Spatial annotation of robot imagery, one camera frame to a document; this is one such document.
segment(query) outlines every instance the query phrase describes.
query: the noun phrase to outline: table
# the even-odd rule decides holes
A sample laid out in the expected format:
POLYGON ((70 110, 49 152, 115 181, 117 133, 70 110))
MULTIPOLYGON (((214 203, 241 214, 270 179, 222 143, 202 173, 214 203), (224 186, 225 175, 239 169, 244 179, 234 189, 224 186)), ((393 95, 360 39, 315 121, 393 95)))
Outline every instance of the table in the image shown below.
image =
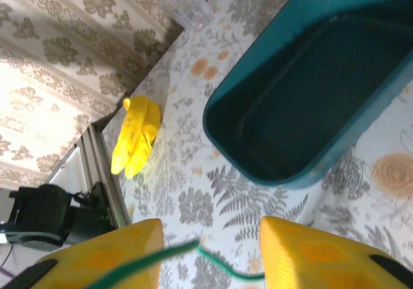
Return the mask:
MULTIPOLYGON (((413 269, 413 84, 317 184, 304 190, 251 183, 202 127, 216 86, 288 0, 210 0, 214 22, 183 32, 134 92, 161 105, 153 152, 133 180, 119 175, 133 222, 158 217, 168 246, 201 237, 239 271, 263 270, 259 220, 274 215, 378 247, 413 269)), ((104 129, 112 153, 125 111, 104 129)), ((191 253, 165 261, 161 289, 261 289, 191 253)))

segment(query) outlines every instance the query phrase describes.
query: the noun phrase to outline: patterned curtain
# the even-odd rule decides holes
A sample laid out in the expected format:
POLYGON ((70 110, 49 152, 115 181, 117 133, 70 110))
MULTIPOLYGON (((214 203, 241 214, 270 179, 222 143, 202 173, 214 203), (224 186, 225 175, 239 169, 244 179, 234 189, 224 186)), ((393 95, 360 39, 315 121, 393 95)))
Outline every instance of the patterned curtain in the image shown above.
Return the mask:
POLYGON ((42 183, 180 31, 157 0, 0 0, 0 188, 42 183))

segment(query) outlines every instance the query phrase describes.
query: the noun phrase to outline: purple cable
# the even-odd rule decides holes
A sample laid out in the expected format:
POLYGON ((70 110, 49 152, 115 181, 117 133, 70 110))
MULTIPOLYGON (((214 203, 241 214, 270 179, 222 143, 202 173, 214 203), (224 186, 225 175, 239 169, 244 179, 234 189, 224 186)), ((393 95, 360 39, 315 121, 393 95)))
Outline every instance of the purple cable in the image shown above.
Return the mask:
POLYGON ((10 273, 8 270, 5 270, 2 266, 0 266, 0 272, 9 278, 15 278, 14 274, 10 273))

